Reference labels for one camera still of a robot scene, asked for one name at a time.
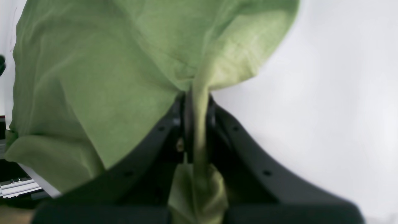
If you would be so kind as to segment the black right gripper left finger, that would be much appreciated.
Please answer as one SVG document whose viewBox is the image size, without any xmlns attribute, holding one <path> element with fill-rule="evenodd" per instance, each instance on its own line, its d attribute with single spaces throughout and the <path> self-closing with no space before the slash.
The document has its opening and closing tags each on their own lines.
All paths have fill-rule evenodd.
<svg viewBox="0 0 398 224">
<path fill-rule="evenodd" d="M 44 203 L 33 224 L 171 224 L 168 199 L 186 153 L 190 92 L 174 103 L 128 155 L 94 180 Z"/>
</svg>

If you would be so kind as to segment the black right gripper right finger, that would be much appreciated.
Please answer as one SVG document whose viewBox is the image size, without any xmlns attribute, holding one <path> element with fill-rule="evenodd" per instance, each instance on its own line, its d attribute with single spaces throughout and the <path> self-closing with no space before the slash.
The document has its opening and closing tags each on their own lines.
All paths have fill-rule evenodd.
<svg viewBox="0 0 398 224">
<path fill-rule="evenodd" d="M 206 127 L 227 194 L 224 224 L 364 224 L 354 203 L 290 172 L 211 96 Z"/>
</svg>

